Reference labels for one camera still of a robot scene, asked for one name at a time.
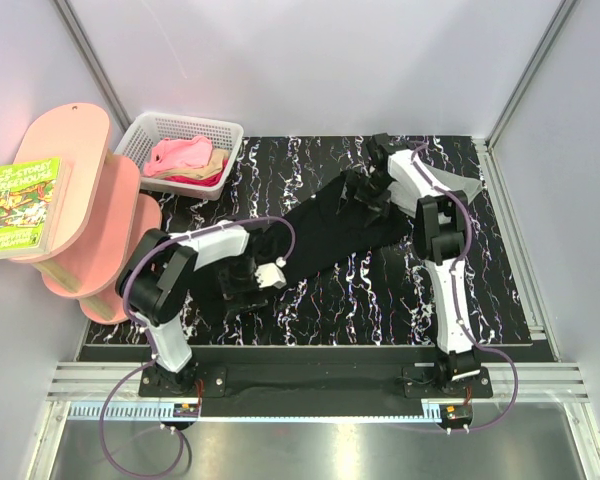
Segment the black t shirt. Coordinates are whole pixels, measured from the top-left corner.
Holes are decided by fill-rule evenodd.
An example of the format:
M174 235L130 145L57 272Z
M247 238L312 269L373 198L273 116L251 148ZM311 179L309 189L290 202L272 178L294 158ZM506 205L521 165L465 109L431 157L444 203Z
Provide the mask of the black t shirt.
M394 245L410 232L406 215L392 203L388 217L374 223L365 223L353 210L343 212L344 174L285 214L284 222L260 228L247 226L249 239L245 251L227 258L253 259L257 267L289 255L283 268L286 286L262 290L268 303L348 256ZM196 271L189 289L201 312L216 319L229 316L218 282L217 268L222 260Z

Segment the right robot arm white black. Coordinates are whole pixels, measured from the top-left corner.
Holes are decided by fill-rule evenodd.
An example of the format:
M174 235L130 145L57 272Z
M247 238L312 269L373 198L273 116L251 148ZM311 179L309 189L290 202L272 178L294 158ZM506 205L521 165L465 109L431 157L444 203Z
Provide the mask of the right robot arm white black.
M413 248L431 278L437 315L433 381L446 396L466 389L480 373L476 340L469 332L465 294L466 257L472 243L467 207L475 182L426 166L413 149L391 143L388 134L366 142L369 173L348 173L338 210L349 205L362 212L370 226L397 208L414 219Z

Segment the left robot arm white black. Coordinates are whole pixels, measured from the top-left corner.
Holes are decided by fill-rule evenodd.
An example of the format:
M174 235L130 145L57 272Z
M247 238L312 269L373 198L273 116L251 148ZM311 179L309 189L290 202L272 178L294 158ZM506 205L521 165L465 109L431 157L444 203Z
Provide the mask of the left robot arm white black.
M181 233L142 234L115 282L123 311L144 329L161 384L176 396L195 386L193 353L179 319L188 297L213 314L239 313L265 303L264 293L286 284L284 255L255 252L265 218L224 220Z

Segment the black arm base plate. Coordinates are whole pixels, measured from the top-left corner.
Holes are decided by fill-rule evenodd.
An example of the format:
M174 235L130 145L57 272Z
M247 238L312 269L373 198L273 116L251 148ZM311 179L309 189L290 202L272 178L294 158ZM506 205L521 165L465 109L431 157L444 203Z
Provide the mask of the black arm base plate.
M150 367L143 397L202 396L206 418L406 417L424 400L490 399L487 369L452 381L432 347L196 347L178 374Z

